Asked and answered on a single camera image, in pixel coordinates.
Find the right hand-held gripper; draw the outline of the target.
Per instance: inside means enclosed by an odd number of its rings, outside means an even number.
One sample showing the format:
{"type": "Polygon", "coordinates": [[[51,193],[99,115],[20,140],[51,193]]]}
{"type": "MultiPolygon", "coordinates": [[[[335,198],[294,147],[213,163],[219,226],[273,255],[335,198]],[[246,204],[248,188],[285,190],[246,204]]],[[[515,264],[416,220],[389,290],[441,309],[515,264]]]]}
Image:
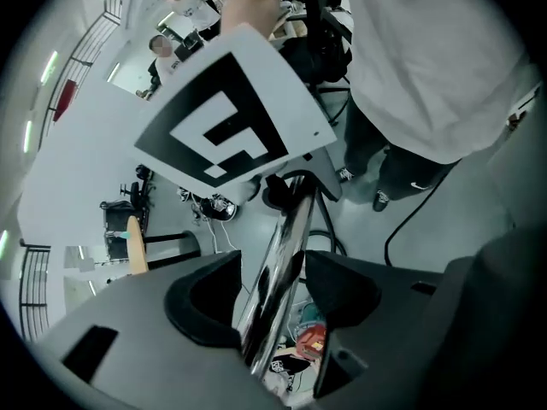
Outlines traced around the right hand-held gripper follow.
{"type": "Polygon", "coordinates": [[[336,135],[308,88],[252,27],[223,34],[188,58],[147,102],[133,155],[190,192],[241,204],[250,181],[305,175],[326,198],[341,186],[326,147],[336,135]]]}

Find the chrome metal tube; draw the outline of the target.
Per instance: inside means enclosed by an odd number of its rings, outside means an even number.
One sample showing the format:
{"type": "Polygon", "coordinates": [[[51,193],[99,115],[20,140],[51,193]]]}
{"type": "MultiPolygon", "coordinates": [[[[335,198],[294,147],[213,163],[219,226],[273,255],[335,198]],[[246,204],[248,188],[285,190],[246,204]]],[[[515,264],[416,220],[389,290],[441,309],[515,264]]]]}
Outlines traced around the chrome metal tube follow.
{"type": "Polygon", "coordinates": [[[260,272],[238,322],[241,353],[250,374],[264,378],[296,294],[315,205],[316,187],[304,176],[290,185],[290,205],[280,212],[260,272]]]}

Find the person's black trousers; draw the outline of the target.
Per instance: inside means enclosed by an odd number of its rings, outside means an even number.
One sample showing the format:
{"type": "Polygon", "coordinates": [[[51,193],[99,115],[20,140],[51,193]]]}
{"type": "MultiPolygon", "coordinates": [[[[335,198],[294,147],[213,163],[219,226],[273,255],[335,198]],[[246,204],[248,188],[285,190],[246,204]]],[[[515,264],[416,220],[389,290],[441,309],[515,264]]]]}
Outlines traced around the person's black trousers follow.
{"type": "Polygon", "coordinates": [[[387,150],[379,170],[377,191],[390,201],[431,189],[456,165],[430,161],[389,142],[352,99],[346,109],[344,141],[344,165],[355,177],[366,173],[368,162],[376,153],[387,150]]]}

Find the black open equipment case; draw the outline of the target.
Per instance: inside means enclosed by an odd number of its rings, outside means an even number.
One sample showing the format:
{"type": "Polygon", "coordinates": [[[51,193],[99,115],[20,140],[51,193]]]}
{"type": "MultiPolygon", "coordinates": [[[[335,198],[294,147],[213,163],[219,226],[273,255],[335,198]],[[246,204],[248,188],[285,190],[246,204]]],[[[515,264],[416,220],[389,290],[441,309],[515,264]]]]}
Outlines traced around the black open equipment case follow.
{"type": "Polygon", "coordinates": [[[201,213],[205,218],[228,222],[232,220],[238,210],[238,206],[220,194],[203,198],[200,203],[201,213]]]}

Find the black equipment crates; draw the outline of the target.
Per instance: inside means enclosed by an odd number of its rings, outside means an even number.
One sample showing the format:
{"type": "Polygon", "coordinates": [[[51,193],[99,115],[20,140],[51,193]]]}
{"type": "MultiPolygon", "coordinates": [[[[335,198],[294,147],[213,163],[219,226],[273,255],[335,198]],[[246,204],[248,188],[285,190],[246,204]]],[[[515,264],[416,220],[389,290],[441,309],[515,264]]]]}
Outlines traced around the black equipment crates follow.
{"type": "Polygon", "coordinates": [[[137,218],[141,232],[145,233],[148,227],[150,209],[148,206],[135,208],[129,201],[101,202],[103,224],[106,232],[124,231],[131,216],[137,218]]]}

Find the person's grey shirt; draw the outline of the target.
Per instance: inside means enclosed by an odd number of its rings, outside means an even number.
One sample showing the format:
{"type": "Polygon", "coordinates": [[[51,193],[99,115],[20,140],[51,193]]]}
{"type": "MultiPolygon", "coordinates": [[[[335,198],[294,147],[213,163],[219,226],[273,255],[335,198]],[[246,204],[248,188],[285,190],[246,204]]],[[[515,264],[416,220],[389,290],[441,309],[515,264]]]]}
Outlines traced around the person's grey shirt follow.
{"type": "Polygon", "coordinates": [[[396,146],[450,164],[496,142],[527,52],[492,0],[349,0],[351,93],[396,146]]]}

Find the red hanging banner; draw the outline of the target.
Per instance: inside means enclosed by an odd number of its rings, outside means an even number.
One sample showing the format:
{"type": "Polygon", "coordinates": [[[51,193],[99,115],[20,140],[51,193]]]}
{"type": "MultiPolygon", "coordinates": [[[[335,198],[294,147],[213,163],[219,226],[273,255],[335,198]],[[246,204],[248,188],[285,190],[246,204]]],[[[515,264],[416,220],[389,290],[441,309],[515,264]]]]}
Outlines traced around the red hanging banner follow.
{"type": "Polygon", "coordinates": [[[67,110],[76,95],[77,88],[77,83],[74,80],[68,79],[66,81],[54,109],[53,122],[57,122],[67,110]]]}

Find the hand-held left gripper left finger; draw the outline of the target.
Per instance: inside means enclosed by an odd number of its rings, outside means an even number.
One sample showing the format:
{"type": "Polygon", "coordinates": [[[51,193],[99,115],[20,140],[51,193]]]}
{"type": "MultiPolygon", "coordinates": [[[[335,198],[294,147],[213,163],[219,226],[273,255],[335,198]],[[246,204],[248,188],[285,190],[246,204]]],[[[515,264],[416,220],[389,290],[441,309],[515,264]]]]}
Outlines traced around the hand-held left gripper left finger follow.
{"type": "Polygon", "coordinates": [[[40,367],[85,410],[278,410],[232,327],[241,254],[121,278],[53,325],[40,367]]]}

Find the person's right forearm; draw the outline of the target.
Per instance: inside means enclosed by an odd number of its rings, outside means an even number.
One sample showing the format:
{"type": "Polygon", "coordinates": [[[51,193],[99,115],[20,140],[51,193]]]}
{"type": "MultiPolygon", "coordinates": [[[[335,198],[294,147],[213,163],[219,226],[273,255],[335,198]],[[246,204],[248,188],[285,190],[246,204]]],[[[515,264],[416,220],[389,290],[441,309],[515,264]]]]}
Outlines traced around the person's right forearm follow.
{"type": "Polygon", "coordinates": [[[221,34],[247,24],[265,39],[274,31],[280,0],[226,0],[221,12],[221,34]]]}

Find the black mezzanine railing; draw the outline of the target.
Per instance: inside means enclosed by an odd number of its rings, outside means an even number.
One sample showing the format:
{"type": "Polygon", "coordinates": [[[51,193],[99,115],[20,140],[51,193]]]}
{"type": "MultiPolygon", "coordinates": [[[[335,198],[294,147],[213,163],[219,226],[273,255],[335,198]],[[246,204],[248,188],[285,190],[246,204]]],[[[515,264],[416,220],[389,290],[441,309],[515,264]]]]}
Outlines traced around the black mezzanine railing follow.
{"type": "Polygon", "coordinates": [[[91,23],[91,26],[75,45],[72,53],[65,60],[59,76],[56,78],[56,83],[51,92],[40,129],[39,147],[41,147],[44,138],[55,124],[52,121],[54,109],[66,81],[71,79],[77,83],[78,88],[74,97],[75,99],[107,40],[121,24],[123,0],[100,1],[103,2],[103,12],[91,23]]]}
{"type": "Polygon", "coordinates": [[[36,342],[49,328],[47,278],[51,246],[27,244],[19,281],[19,322],[22,338],[36,342]]]}

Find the round wooden table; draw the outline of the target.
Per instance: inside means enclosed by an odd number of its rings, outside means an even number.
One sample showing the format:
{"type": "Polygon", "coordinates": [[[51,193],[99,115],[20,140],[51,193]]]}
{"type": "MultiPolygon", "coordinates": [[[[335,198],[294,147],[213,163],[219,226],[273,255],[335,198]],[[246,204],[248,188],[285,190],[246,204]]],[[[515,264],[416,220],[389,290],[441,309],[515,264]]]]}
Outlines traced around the round wooden table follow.
{"type": "Polygon", "coordinates": [[[140,273],[156,270],[178,264],[183,261],[198,258],[202,255],[201,247],[196,236],[191,231],[183,231],[175,234],[144,237],[138,220],[131,216],[126,225],[126,231],[130,237],[126,240],[126,250],[129,260],[130,273],[137,275],[140,273]],[[146,245],[152,243],[165,243],[177,241],[179,245],[179,254],[171,257],[161,258],[155,261],[148,261],[146,258],[146,245]]]}

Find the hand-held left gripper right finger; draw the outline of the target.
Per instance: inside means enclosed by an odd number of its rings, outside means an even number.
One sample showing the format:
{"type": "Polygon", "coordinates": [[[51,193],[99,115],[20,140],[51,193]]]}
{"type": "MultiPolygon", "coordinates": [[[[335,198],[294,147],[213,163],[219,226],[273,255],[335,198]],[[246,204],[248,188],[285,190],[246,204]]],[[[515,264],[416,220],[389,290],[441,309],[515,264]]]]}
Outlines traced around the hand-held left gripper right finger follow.
{"type": "Polygon", "coordinates": [[[326,322],[326,347],[314,386],[323,398],[376,372],[423,313],[443,276],[309,250],[306,286],[326,322]]]}

